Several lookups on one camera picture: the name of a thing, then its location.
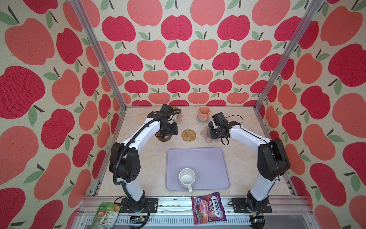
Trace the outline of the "pink flower coaster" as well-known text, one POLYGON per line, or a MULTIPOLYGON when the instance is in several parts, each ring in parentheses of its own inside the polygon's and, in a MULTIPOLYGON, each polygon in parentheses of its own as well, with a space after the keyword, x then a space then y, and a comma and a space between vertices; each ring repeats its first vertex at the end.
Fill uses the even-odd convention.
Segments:
POLYGON ((177 124, 180 124, 182 122, 182 118, 184 117, 184 115, 182 113, 180 114, 176 114, 174 115, 173 117, 173 122, 174 123, 177 123, 177 124))
POLYGON ((205 139, 205 142, 206 143, 213 143, 214 142, 214 140, 213 139, 211 139, 211 138, 209 138, 208 136, 207 136, 207 131, 206 130, 203 130, 203 131, 201 131, 200 132, 200 135, 205 139))

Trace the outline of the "grey woven round coaster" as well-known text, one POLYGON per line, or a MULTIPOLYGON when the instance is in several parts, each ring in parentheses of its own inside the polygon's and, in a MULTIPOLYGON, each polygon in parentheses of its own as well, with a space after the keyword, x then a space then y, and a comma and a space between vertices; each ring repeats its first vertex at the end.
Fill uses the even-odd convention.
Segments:
POLYGON ((201 124, 207 124, 207 123, 209 123, 209 122, 210 122, 210 118, 208 118, 206 121, 203 121, 203 120, 199 119, 199 117, 198 117, 198 116, 196 116, 196 120, 197 120, 197 122, 199 122, 199 123, 201 123, 201 124))

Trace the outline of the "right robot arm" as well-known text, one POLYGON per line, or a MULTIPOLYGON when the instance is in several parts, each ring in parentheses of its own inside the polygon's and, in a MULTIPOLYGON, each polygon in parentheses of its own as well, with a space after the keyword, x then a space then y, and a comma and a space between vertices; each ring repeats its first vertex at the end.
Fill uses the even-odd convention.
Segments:
POLYGON ((216 126, 208 124, 207 135, 211 139, 235 139, 257 153, 259 171, 255 185, 248 191, 246 208, 249 212, 258 213, 268 203, 269 192, 274 184, 290 169, 290 161, 281 140, 265 138, 239 125, 236 121, 216 126))

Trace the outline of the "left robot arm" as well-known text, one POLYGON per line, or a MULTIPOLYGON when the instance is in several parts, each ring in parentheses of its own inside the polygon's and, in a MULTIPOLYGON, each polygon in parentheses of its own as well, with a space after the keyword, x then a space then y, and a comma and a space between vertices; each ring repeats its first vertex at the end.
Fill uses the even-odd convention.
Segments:
POLYGON ((151 137, 170 138, 178 134, 178 124, 173 117, 181 109, 164 104, 158 111, 147 115, 142 126, 127 140, 114 143, 111 149, 109 171, 113 183, 122 186, 128 209, 134 212, 148 210, 145 204, 145 191, 138 180, 141 171, 139 150, 142 150, 151 137))

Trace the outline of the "woven rattan round coaster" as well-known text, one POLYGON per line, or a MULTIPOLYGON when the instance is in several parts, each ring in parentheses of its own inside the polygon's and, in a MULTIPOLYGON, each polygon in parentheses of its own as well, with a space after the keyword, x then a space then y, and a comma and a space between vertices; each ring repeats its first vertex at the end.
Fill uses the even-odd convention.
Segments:
POLYGON ((182 139, 186 142, 192 142, 196 139, 196 132, 192 129, 186 129, 182 132, 182 139))

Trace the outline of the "brown wooden round coaster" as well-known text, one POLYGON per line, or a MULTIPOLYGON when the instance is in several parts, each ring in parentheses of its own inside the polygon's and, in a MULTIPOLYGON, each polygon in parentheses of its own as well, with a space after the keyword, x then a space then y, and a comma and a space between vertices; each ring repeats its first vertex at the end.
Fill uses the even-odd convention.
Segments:
POLYGON ((169 141, 172 137, 171 136, 161 136, 161 135, 158 135, 157 136, 158 140, 161 141, 161 142, 167 142, 169 141))

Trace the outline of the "white mug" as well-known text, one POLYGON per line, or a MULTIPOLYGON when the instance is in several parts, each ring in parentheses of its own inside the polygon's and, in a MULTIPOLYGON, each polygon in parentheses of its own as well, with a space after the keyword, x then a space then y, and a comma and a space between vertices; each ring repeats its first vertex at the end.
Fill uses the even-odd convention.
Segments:
POLYGON ((196 179, 195 172, 190 168, 184 168, 179 173, 179 181, 181 186, 188 190, 190 194, 193 193, 193 184, 196 179))

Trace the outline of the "peach orange mug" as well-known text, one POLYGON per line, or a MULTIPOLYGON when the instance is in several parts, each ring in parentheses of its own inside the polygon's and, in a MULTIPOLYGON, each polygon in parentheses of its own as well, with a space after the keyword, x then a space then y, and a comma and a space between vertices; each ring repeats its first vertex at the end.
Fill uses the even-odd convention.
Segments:
POLYGON ((210 116, 210 108, 206 107, 206 106, 202 106, 199 108, 198 110, 198 117, 199 119, 206 121, 209 116, 210 116))

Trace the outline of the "cream beige mug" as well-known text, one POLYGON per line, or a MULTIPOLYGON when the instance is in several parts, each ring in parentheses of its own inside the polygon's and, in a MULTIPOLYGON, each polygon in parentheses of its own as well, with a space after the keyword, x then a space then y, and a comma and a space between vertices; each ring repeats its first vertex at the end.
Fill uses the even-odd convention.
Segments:
POLYGON ((180 113, 182 112, 181 111, 181 109, 179 109, 178 107, 176 107, 176 106, 172 106, 172 108, 173 108, 173 113, 174 113, 174 118, 178 118, 179 117, 179 115, 180 115, 180 113))

